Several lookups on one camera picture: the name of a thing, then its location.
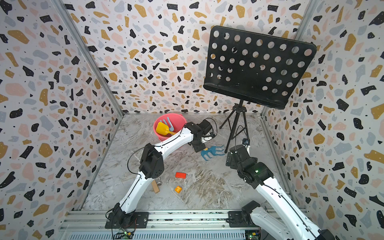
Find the light blue garden fork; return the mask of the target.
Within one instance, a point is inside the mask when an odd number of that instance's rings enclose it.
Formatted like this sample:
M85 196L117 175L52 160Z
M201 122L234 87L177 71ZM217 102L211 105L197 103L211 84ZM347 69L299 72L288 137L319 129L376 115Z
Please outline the light blue garden fork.
M173 126L173 124L172 124L172 122L171 122L171 120L170 120L169 117L167 117L166 119L163 119L162 122L163 122L165 125L168 126L168 128L169 128L169 130L170 130L171 132L173 132L173 131L175 130L175 128L174 128L174 126Z

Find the yellow scoop yellow handle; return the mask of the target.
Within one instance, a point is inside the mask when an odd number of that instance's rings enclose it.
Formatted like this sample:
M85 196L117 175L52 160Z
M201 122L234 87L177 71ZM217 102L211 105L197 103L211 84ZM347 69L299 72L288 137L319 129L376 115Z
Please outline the yellow scoop yellow handle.
M170 128L166 124L164 124L163 122L158 122L155 131L157 134L162 135L162 136L167 136L167 135L173 136L176 134L175 132L172 132L170 130Z

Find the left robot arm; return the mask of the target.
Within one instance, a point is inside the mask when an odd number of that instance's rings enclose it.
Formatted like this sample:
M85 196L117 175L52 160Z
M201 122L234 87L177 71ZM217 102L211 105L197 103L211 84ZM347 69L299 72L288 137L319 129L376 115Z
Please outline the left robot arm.
M112 227L127 226L133 221L134 212L139 200L148 186L162 175L165 170L164 160L182 146L188 144L196 153L206 148L205 143L215 137L212 124L203 120L199 124L188 122L178 132L171 132L165 124L158 124L156 130L161 134L171 135L167 140L152 145L146 144L143 148L139 171L134 183L125 196L108 211L107 223Z

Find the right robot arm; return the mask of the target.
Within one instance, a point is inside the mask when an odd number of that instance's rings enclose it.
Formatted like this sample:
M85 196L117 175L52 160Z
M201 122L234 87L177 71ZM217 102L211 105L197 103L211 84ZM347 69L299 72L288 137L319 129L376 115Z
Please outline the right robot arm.
M290 199L272 171L257 158L250 157L248 149L237 145L230 149L226 166L256 190L279 216L273 217L259 203L251 201L241 212L230 213L231 227L258 226L276 240L333 240L328 229L320 229Z

